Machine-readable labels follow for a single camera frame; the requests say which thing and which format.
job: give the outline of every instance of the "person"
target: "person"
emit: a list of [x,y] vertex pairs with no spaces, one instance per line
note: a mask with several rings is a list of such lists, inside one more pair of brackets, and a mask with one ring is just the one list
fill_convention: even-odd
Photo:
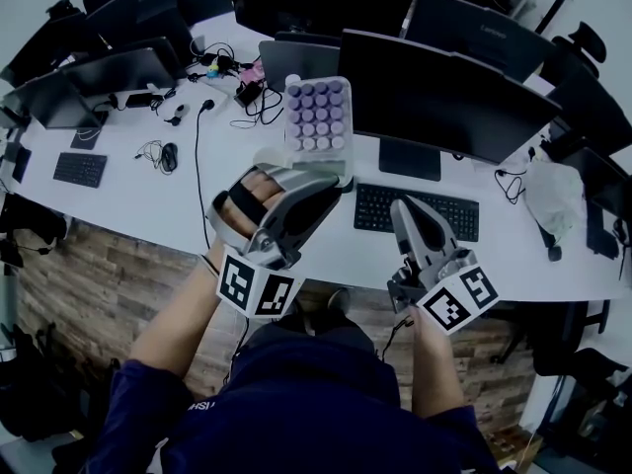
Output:
[[[282,195],[262,172],[242,184],[266,209]],[[220,215],[246,237],[256,229],[230,198]],[[215,240],[207,257],[219,269],[222,256]],[[343,292],[309,318],[315,336],[299,311],[261,327],[223,389],[194,403],[182,379],[219,304],[216,286],[198,265],[135,341],[85,472],[499,472],[450,341],[417,308],[412,413],[393,368],[345,317]]]

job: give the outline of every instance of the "keyboard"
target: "keyboard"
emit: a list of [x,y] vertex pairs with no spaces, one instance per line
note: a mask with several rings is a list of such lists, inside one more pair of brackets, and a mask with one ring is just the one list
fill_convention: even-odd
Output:
[[86,153],[60,153],[52,176],[57,181],[98,188],[107,156]]
[[478,242],[478,202],[383,186],[357,185],[354,228],[393,233],[391,203],[403,195],[418,198],[441,214],[459,241]]

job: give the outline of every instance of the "navy blue shirt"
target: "navy blue shirt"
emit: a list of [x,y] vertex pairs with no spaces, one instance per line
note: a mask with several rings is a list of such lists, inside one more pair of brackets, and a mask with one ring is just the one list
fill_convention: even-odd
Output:
[[130,360],[87,472],[499,472],[471,407],[422,420],[399,406],[390,365],[317,338],[245,351],[198,403],[176,375]]

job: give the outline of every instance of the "table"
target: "table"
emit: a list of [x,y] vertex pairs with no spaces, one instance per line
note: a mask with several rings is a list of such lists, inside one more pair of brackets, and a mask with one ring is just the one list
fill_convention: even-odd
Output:
[[[264,39],[237,25],[233,14],[198,24],[193,35],[200,34],[205,35],[207,44],[229,42],[237,59],[243,61],[257,56],[257,45]],[[224,79],[217,82],[217,87],[234,94],[237,82]],[[196,115],[202,102],[215,96],[216,92],[205,85],[185,82],[172,100],[174,104],[189,104],[191,113],[177,127],[166,124],[148,109],[112,112],[94,149],[109,156],[97,190],[52,179],[57,157],[62,151],[70,151],[74,132],[46,131],[35,121],[22,137],[23,145],[33,151],[22,183],[7,182],[9,170],[3,173],[3,179],[15,193],[84,221],[177,250],[202,252],[205,243],[194,162]],[[282,146],[282,117],[274,124],[250,130],[230,125],[243,117],[243,110],[228,98],[221,107],[200,118],[198,156],[205,208],[252,164],[258,150]],[[154,170],[146,160],[134,160],[137,149],[152,139],[178,145],[179,167],[171,176]],[[377,168],[377,157],[378,140],[357,135],[354,166],[359,182],[480,202],[479,242],[464,246],[475,250],[502,299],[602,300],[627,294],[629,269],[619,281],[620,260],[594,255],[585,244],[586,228],[574,228],[561,243],[562,261],[550,263],[523,200],[517,205],[506,201],[495,183],[493,167],[469,159],[458,162],[442,153],[443,180],[434,183],[382,173]],[[305,244],[303,258],[293,269],[313,279],[386,289],[386,282],[402,266],[403,259],[393,235],[354,229],[355,203],[355,192],[343,195]]]

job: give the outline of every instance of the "purple bottle cap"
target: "purple bottle cap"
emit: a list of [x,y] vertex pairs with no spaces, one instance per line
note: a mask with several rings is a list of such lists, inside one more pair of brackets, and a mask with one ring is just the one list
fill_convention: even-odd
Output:
[[303,100],[300,101],[300,104],[305,109],[309,109],[310,107],[312,107],[314,105],[314,98],[313,97],[303,97]]
[[343,110],[339,107],[333,107],[329,114],[332,116],[332,119],[342,119],[343,118]]
[[287,128],[287,136],[289,138],[296,138],[298,135],[300,135],[300,126],[298,124],[291,124]]
[[310,122],[314,119],[314,112],[311,109],[303,111],[303,121]]
[[303,147],[303,144],[301,144],[300,140],[298,140],[297,138],[290,138],[288,142],[289,148],[292,151],[300,151],[300,148]]
[[316,95],[316,105],[318,107],[325,107],[327,105],[327,97],[325,95]]
[[341,91],[343,91],[343,83],[341,83],[340,81],[331,81],[329,83],[329,89],[332,90],[334,93],[340,93]]
[[334,149],[342,149],[345,147],[345,140],[342,137],[334,137],[332,139],[332,147]]
[[332,93],[329,96],[329,101],[332,103],[332,106],[339,106],[343,102],[343,96],[340,93]]
[[311,151],[315,147],[316,147],[316,141],[313,138],[303,139],[303,149],[305,149],[306,151]]
[[332,123],[332,133],[334,133],[335,135],[341,135],[344,132],[345,132],[345,126],[341,122],[334,121]]
[[328,117],[329,117],[329,113],[327,112],[327,109],[319,109],[318,111],[316,111],[316,119],[317,120],[324,121]]
[[303,135],[305,135],[306,137],[311,137],[315,131],[316,128],[314,128],[314,125],[311,122],[303,125]]
[[327,135],[329,133],[329,125],[325,122],[319,122],[316,125],[316,133],[319,135]]
[[327,137],[320,137],[318,142],[316,142],[316,145],[318,145],[318,149],[322,149],[324,151],[325,149],[329,149],[331,143]]
[[292,84],[287,88],[287,95],[289,95],[290,97],[300,96],[300,87]]

